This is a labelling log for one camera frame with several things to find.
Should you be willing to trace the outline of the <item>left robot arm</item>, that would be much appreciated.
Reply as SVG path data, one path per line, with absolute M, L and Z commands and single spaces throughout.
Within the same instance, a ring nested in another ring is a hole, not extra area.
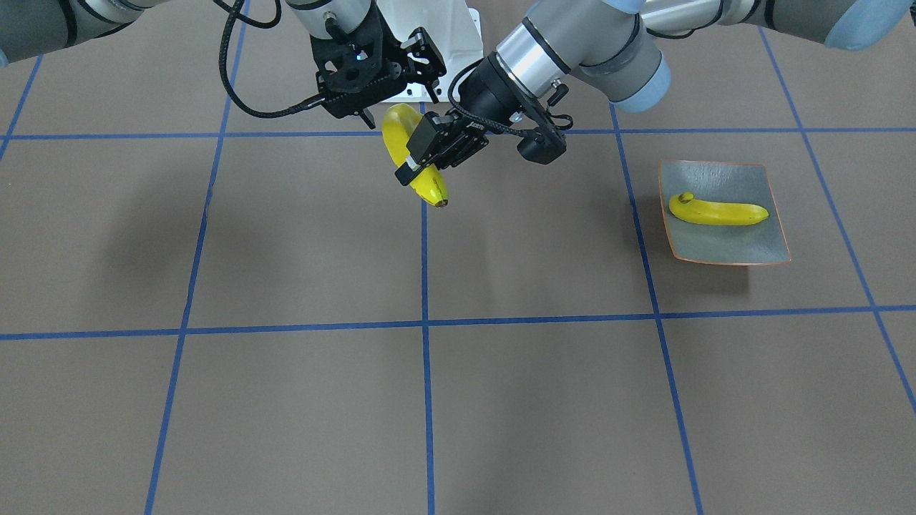
M 566 144 L 540 99 L 557 104 L 572 75 L 625 112 L 654 107 L 671 83 L 657 39 L 749 24 L 861 50 L 912 13 L 910 1 L 540 1 L 494 51 L 458 72 L 447 94 L 459 99 L 410 130 L 395 175 L 406 186 L 429 167 L 456 167 L 487 146 L 487 132 L 519 137 L 525 160 L 552 162 Z

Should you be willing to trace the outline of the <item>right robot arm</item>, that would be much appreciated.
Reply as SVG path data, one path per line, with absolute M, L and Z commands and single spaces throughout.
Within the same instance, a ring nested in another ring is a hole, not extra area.
M 101 39 L 126 29 L 156 1 L 4 1 L 1 4 L 2 65 Z M 359 117 L 376 126 L 369 108 L 418 84 L 438 101 L 444 58 L 425 27 L 398 38 L 375 1 L 277 1 L 272 19 L 243 13 L 242 1 L 218 1 L 226 14 L 217 68 L 233 104 L 258 119 L 289 117 L 317 107 L 337 119 Z M 228 52 L 237 23 L 256 29 L 278 26 L 289 9 L 308 32 L 317 67 L 317 92 L 275 111 L 249 107 L 236 94 L 228 72 Z

